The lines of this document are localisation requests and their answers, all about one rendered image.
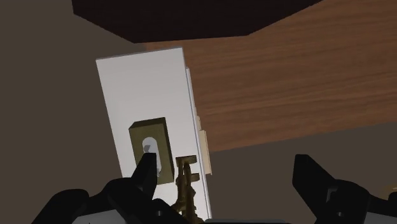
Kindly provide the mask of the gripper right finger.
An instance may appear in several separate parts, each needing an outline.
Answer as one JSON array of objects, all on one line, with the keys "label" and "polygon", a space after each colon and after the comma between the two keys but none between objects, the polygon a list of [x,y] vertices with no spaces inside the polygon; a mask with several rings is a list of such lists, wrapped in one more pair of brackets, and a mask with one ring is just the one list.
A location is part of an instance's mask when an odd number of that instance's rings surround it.
[{"label": "gripper right finger", "polygon": [[314,224],[397,224],[397,192],[378,198],[352,181],[335,179],[309,155],[295,155],[292,184],[316,217]]}]

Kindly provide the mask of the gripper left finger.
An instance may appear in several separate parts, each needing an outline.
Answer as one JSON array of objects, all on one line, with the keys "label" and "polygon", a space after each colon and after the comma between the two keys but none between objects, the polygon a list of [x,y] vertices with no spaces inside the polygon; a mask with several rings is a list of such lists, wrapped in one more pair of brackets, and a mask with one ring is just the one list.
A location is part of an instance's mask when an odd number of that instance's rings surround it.
[{"label": "gripper left finger", "polygon": [[109,181],[93,197],[83,189],[56,193],[32,224],[72,224],[99,208],[116,210],[126,224],[190,224],[166,202],[153,198],[156,186],[157,156],[145,153],[131,177]]}]

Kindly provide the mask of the olive tissue box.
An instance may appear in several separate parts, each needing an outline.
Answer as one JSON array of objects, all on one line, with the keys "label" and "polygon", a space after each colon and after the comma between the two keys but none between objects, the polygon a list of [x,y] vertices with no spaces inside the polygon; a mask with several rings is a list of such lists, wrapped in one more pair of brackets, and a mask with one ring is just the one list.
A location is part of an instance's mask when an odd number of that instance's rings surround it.
[{"label": "olive tissue box", "polygon": [[144,153],[155,153],[157,184],[172,183],[175,169],[165,117],[134,122],[129,127],[129,134],[136,163]]}]

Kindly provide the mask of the white cabinet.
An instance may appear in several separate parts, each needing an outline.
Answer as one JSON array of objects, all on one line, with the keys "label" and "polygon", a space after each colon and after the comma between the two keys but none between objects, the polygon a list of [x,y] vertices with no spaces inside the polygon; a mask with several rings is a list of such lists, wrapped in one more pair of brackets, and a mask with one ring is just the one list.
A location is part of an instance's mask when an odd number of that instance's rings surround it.
[{"label": "white cabinet", "polygon": [[189,70],[181,47],[97,59],[97,70],[122,176],[136,168],[129,127],[136,121],[166,119],[173,158],[195,155],[192,172],[200,179],[196,213],[211,218],[205,170],[201,161],[197,119]]}]

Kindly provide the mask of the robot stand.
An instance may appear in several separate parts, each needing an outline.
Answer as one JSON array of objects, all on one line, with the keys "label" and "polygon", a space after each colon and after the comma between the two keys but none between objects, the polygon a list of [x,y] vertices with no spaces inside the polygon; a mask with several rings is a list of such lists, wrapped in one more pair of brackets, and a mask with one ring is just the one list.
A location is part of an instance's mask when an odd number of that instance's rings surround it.
[{"label": "robot stand", "polygon": [[73,13],[132,43],[246,36],[322,0],[71,0]]}]

